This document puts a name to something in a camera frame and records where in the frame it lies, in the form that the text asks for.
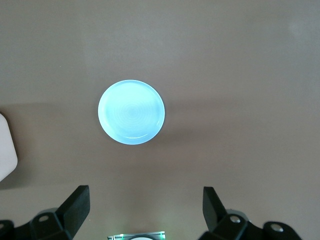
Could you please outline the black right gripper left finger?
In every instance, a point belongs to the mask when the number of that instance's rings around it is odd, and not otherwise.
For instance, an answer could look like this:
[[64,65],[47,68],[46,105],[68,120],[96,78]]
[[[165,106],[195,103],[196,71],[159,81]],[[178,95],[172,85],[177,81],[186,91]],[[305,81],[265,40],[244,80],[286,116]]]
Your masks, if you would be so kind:
[[80,185],[58,208],[43,210],[23,225],[0,220],[0,240],[73,240],[89,212],[90,189]]

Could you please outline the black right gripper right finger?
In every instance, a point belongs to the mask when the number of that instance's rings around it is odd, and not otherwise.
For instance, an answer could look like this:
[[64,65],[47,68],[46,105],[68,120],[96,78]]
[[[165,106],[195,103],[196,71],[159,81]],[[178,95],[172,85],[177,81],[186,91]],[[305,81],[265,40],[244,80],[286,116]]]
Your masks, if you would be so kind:
[[241,211],[226,210],[213,187],[203,188],[202,212],[208,231],[202,240],[303,240],[283,222],[252,224]]

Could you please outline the pink storage box white lid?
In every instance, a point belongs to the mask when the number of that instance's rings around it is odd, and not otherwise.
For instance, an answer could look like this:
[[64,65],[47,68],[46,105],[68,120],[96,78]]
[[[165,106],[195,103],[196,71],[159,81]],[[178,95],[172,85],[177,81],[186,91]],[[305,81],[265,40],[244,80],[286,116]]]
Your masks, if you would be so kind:
[[0,113],[0,182],[18,165],[18,157],[7,119]]

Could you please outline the light blue round plate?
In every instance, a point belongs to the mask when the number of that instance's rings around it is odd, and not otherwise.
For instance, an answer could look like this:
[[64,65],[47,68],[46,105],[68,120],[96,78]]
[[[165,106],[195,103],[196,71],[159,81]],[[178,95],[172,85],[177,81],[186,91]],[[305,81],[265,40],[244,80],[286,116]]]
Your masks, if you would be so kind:
[[122,80],[108,87],[97,107],[99,123],[116,142],[140,145],[153,139],[165,122],[165,105],[149,84]]

